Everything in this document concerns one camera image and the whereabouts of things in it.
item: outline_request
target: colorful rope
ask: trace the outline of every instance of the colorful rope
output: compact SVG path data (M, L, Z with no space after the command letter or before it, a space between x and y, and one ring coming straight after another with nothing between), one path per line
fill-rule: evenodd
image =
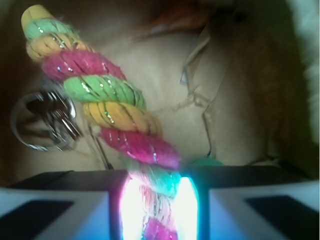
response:
M41 63L51 79L63 82L66 94L83 103L85 117L103 127L105 142L127 156L122 161L128 173L143 185L146 219L151 224L144 228L161 229L157 238L175 236L171 203L181 178L175 171L181 159L162 140L161 124L146 111L142 92L126 81L118 66L42 6L28 8L21 25L30 58Z

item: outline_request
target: light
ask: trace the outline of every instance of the light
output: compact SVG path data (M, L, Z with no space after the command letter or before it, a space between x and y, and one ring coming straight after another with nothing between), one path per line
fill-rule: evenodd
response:
M189 177L180 180L173 214L178 239L196 240L198 234L198 197Z
M140 182L131 179L123 191L120 209L124 240L141 240L143 234L143 198ZM175 197L172 214L178 239L196 240L198 234L198 199L190 178L182 177Z
M120 202L123 240L141 239L144 210L139 187L140 183L131 179L123 190Z

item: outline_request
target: metal ring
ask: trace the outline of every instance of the metal ring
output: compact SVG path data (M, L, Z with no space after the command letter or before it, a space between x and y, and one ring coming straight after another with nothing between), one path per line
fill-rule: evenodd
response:
M64 139L59 144L56 144L56 145L53 145L53 146L41 146L41 145L38 145L38 144L29 144L29 143L26 143L21 138L21 136L19 135L19 132L18 132L18 129L17 129L17 122L18 122L19 113L26 106L26 103L29 103L31 101L38 100L38 99L41 99L41 98L42 98L42 95L39 92L31 93L31 94L28 94L28 95L24 96L23 98L21 98L15 104L15 106L12 109L11 116L10 116L11 129L12 129L13 134L15 135L15 137L21 143L23 143L25 146L27 146L29 148L32 148L32 149L35 149L35 150L38 150L38 151L42 151L42 152L56 151L56 150L62 151L63 148L65 148L65 147L67 147L69 145L70 139L71 139L70 135L67 135L67 139ZM75 106L74 106L73 102L69 98L67 98L66 101L70 105L70 115L71 115L71 117L75 118L76 117L76 109L75 109Z

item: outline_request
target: key ring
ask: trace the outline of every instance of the key ring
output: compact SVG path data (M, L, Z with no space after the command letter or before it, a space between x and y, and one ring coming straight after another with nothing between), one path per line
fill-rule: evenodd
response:
M40 92L35 92L35 93L30 93L23 98L21 98L13 107L11 116L10 116L10 125L11 129L13 131L14 136L25 146L32 148L34 150L42 151L42 152L47 152L47 151L56 151L60 150L62 151L64 148L68 147L70 142L72 141L71 136L66 133L65 138L61 137L61 141L58 144L55 144L53 146L42 146L39 144L30 144L25 142L22 137L19 134L17 124L18 124L18 116L21 113L21 111L26 107L27 103L30 103L35 100L43 100L43 96ZM76 117L76 110L73 102L71 101L70 98L65 99L66 103L69 104L70 106L70 116L74 119Z

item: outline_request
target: bird toy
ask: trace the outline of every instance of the bird toy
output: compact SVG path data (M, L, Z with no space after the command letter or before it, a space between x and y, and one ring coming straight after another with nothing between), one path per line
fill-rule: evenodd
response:
M21 25L29 57L50 79L63 84L68 97L82 103L86 119L101 126L101 138L123 154L129 175L140 182L145 211L142 238L177 239L171 206L181 178L177 172L181 159L163 140L160 121L147 111L142 91L43 6L25 10Z

